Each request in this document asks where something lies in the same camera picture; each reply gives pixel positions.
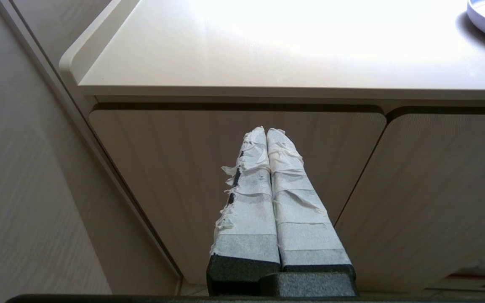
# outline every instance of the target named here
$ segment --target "wall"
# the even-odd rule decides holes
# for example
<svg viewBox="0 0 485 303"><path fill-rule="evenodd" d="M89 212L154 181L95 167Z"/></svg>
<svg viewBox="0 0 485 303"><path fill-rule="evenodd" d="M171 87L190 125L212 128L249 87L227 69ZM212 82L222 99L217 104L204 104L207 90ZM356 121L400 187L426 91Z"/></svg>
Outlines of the wall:
<svg viewBox="0 0 485 303"><path fill-rule="evenodd" d="M0 16L0 302L175 283Z"/></svg>

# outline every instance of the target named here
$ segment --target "cabinet door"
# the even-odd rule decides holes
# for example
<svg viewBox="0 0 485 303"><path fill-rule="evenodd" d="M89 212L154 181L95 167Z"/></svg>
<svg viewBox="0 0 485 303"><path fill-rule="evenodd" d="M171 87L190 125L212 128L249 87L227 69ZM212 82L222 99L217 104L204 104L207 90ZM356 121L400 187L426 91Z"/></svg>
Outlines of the cabinet door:
<svg viewBox="0 0 485 303"><path fill-rule="evenodd" d="M336 229L360 290L421 290L484 256L485 115L392 120Z"/></svg>
<svg viewBox="0 0 485 303"><path fill-rule="evenodd" d="M374 112L97 110L90 121L129 189L181 269L205 283L214 222L242 137L281 128L335 222L385 127Z"/></svg>

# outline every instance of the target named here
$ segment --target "white wall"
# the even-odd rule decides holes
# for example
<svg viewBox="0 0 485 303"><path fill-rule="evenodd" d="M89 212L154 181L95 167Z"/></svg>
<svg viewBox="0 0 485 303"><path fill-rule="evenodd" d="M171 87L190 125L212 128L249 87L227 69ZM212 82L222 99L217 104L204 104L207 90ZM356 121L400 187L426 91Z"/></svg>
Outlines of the white wall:
<svg viewBox="0 0 485 303"><path fill-rule="evenodd" d="M0 302L175 281L0 16Z"/></svg>

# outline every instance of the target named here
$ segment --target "white countertop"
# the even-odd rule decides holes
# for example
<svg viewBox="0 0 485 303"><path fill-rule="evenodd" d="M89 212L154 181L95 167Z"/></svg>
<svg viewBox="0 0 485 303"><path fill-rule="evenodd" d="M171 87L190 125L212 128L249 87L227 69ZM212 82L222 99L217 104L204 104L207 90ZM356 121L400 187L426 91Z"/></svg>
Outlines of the white countertop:
<svg viewBox="0 0 485 303"><path fill-rule="evenodd" d="M88 94L485 100L466 0L142 0Z"/></svg>

